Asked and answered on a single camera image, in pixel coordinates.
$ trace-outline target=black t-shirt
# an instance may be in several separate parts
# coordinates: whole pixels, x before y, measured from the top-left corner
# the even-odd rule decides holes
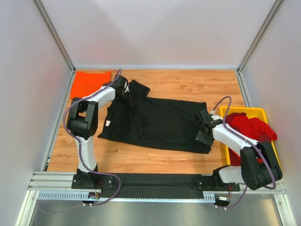
[[[147,97],[150,89],[135,80],[129,83],[133,107],[116,100],[108,107],[103,132],[112,141],[157,149],[209,153],[210,146],[196,140],[195,115],[206,103]]]

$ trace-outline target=yellow bin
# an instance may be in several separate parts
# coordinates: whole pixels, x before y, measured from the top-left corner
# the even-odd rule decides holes
[[[221,112],[221,116],[222,117],[225,116],[227,107],[228,106],[221,106],[220,107],[220,112]],[[231,113],[242,113],[242,112],[246,113],[246,115],[247,115],[247,117],[249,119],[257,117],[261,121],[264,121],[266,124],[268,124],[267,116],[265,114],[265,111],[262,108],[258,108],[258,107],[230,107],[228,114],[231,114]],[[272,144],[272,147],[274,149],[276,158],[277,158],[278,163],[279,163],[279,159],[278,159],[278,156],[277,156],[277,152],[276,152],[276,149],[275,149],[274,142],[272,141],[271,144]],[[227,165],[230,165],[229,148],[226,145],[225,145],[225,156],[226,156],[226,163],[227,163]]]

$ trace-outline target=folded orange cloth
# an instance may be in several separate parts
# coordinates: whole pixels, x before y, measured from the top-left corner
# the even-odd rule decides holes
[[[111,72],[105,73],[86,73],[76,72],[75,79],[71,88],[71,99],[75,97],[86,97],[100,89],[104,83],[108,83]]]

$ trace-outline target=white wall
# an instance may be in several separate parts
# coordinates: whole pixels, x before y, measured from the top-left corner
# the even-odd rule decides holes
[[[31,0],[0,7],[0,218],[15,225],[42,160],[70,71]]]
[[[77,67],[237,68],[274,0],[43,0]]]
[[[253,106],[266,110],[297,225],[301,225],[301,1],[284,1],[243,71]]]

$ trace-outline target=wood surface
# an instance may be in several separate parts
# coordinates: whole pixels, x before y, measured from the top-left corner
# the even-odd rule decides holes
[[[105,70],[85,70],[105,72]],[[206,102],[210,112],[224,96],[232,97],[232,106],[244,106],[232,70],[124,70],[129,81],[135,79],[150,88],[149,97]],[[102,132],[107,103],[98,114],[98,130],[94,138],[95,158],[100,172],[112,173],[186,173],[208,174],[222,165],[226,158],[223,145],[214,141],[209,154],[159,150],[97,138]],[[75,172],[78,165],[75,141],[61,125],[48,171]]]

